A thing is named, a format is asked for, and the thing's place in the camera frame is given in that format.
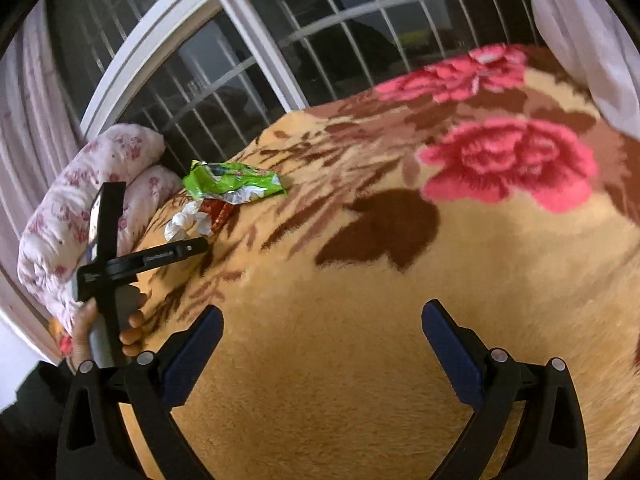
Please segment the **black tool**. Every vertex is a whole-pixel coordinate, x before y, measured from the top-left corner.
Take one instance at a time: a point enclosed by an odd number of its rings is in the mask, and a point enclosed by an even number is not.
[[[487,349],[456,325],[438,300],[422,311],[422,330],[458,399],[474,414],[431,480],[478,480],[504,431],[513,404],[526,401],[511,449],[495,480],[586,480],[587,445],[569,370],[515,361]]]
[[[519,363],[487,349],[456,325],[437,300],[422,328],[461,402],[474,414],[431,480],[478,480],[507,417],[526,401],[518,433],[494,480],[586,480],[587,450],[574,385],[562,359]],[[172,335],[158,354],[143,352],[122,368],[84,362],[71,389],[58,447],[58,480],[143,480],[118,402],[129,402],[166,480],[211,480],[171,418],[189,395],[222,338],[222,313],[208,306],[188,332]]]
[[[79,267],[72,278],[76,301],[96,299],[99,316],[89,334],[89,344],[100,368],[129,362],[122,353],[119,335],[139,307],[139,290],[129,285],[138,280],[137,273],[185,260],[209,247],[207,239],[199,237],[117,257],[125,190],[125,182],[102,184],[91,206],[89,263]]]
[[[85,361],[72,383],[58,440],[58,480],[146,480],[118,404],[128,403],[165,480],[212,480],[170,409],[185,403],[222,338],[223,317],[208,306],[157,354],[120,368]]]

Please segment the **finger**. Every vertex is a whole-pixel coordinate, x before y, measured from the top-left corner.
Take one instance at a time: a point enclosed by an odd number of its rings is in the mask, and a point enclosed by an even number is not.
[[[122,347],[122,353],[127,357],[136,357],[140,352],[142,352],[142,345],[140,343]]]
[[[91,325],[94,323],[97,317],[98,305],[95,302],[95,299],[91,298],[80,308],[80,310],[78,310],[78,313],[76,314],[72,334],[73,338],[76,339],[85,337],[88,334],[89,330],[91,330]]]
[[[81,342],[78,344],[74,340],[74,349],[71,352],[71,364],[74,370],[78,370],[80,364],[87,359],[91,359],[91,349],[89,348],[89,344],[87,342]]]
[[[122,342],[123,345],[131,345],[136,341],[140,341],[141,339],[142,339],[141,328],[130,328],[129,330],[120,332],[120,341]]]
[[[145,323],[145,315],[139,310],[129,316],[129,324],[132,328],[140,328]]]

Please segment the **screw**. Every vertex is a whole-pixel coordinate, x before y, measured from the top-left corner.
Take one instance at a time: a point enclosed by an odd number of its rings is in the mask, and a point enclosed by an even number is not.
[[[153,352],[142,352],[138,357],[136,357],[136,361],[139,365],[148,365],[151,361],[154,360]]]
[[[94,367],[94,363],[92,361],[84,361],[80,365],[78,370],[80,371],[81,374],[87,374],[92,370],[93,367]]]
[[[562,372],[566,368],[566,364],[564,364],[564,361],[562,361],[562,359],[559,357],[554,357],[551,360],[551,365],[559,372]]]
[[[509,354],[505,352],[502,348],[494,348],[491,350],[491,359],[498,363],[503,363],[509,358]]]

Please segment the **window frame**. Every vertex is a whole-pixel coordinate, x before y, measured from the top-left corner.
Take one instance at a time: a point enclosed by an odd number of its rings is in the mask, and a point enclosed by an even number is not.
[[[225,10],[285,112],[308,106],[280,50],[248,0],[158,0],[124,41],[82,116],[86,141],[114,124],[162,63],[217,12]]]

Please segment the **white wall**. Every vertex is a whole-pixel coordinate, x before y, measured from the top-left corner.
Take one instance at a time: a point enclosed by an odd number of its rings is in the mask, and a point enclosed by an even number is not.
[[[42,357],[0,319],[0,411],[15,400],[15,391]]]

